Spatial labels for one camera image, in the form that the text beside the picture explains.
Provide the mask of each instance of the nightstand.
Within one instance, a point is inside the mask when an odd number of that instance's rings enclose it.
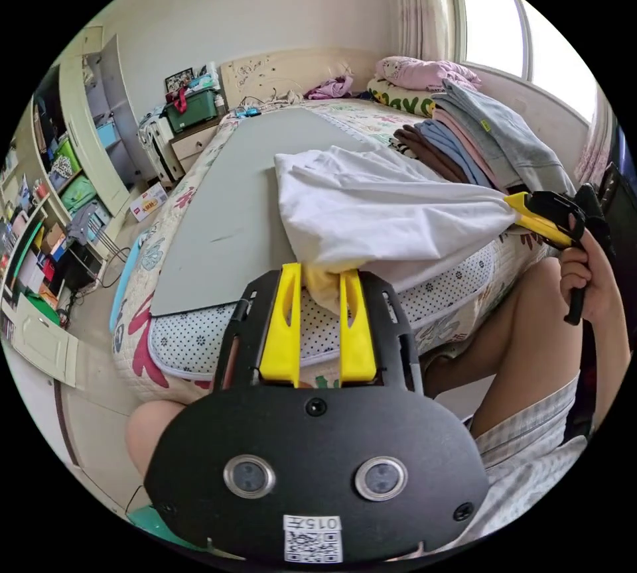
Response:
[[[199,154],[210,144],[217,132],[220,117],[195,125],[177,133],[171,140],[171,147],[184,172],[188,172],[197,161]]]

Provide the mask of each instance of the curtain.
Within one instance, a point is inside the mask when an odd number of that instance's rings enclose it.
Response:
[[[452,60],[450,0],[392,0],[394,52],[421,60]]]
[[[612,120],[612,108],[598,86],[597,104],[586,138],[586,146],[575,168],[575,177],[580,184],[590,182],[599,186],[601,183],[612,145]]]

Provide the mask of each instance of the picture frame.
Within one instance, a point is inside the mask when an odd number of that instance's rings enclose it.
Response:
[[[191,80],[194,80],[194,71],[192,70],[192,68],[184,69],[183,71],[169,76],[164,80],[164,85],[166,85],[166,93],[171,94],[173,91],[179,91],[182,87],[185,87]]]

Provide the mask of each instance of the knee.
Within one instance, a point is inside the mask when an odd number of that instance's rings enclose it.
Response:
[[[524,292],[540,293],[546,299],[559,299],[563,302],[559,282],[561,279],[561,269],[559,260],[556,257],[546,257],[533,264],[523,275],[521,284]]]
[[[164,429],[183,408],[184,405],[172,401],[151,401],[140,405],[129,417],[125,432],[126,449],[142,476]]]

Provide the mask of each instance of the green stool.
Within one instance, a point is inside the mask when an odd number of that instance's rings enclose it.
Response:
[[[146,531],[146,533],[150,533],[158,538],[162,538],[167,542],[172,542],[173,544],[178,544],[179,546],[185,546],[187,548],[191,548],[195,551],[205,551],[205,548],[199,548],[198,546],[194,546],[189,542],[178,538],[164,523],[164,521],[159,517],[159,514],[155,511],[155,509],[148,505],[146,507],[142,507],[140,509],[136,509],[127,514],[128,519],[131,521],[131,524],[135,525],[139,529]]]

